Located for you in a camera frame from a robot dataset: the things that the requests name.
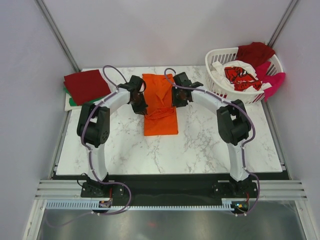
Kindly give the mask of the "orange t shirt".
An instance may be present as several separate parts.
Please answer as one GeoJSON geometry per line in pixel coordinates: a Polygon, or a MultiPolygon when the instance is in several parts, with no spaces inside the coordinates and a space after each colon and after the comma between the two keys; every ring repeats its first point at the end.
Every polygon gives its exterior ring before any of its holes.
{"type": "Polygon", "coordinates": [[[148,105],[144,116],[144,136],[177,135],[177,111],[172,105],[173,75],[144,73],[142,79],[146,83],[144,98],[148,105]]]}

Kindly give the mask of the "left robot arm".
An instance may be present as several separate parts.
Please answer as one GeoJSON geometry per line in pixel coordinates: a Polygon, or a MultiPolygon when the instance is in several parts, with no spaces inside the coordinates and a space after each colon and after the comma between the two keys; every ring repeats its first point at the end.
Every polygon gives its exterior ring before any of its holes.
{"type": "Polygon", "coordinates": [[[95,182],[92,191],[99,197],[106,196],[110,185],[104,181],[108,176],[105,161],[105,143],[110,135],[111,115],[124,105],[131,105],[137,115],[147,115],[144,97],[146,82],[133,75],[128,83],[121,83],[116,90],[98,103],[85,103],[81,107],[76,133],[88,156],[88,177],[95,182]]]}

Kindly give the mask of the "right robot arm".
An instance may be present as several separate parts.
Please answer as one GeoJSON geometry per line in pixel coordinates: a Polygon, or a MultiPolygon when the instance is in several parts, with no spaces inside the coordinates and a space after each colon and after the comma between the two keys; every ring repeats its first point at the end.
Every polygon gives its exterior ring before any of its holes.
{"type": "Polygon", "coordinates": [[[245,163],[244,145],[250,141],[250,131],[253,131],[253,137],[256,133],[245,104],[240,99],[226,100],[208,91],[198,81],[192,83],[185,72],[168,81],[172,84],[173,106],[180,108],[196,103],[216,114],[219,136],[228,148],[229,174],[234,180],[229,184],[229,191],[235,197],[242,196],[247,191],[244,180],[250,175],[245,163]]]}

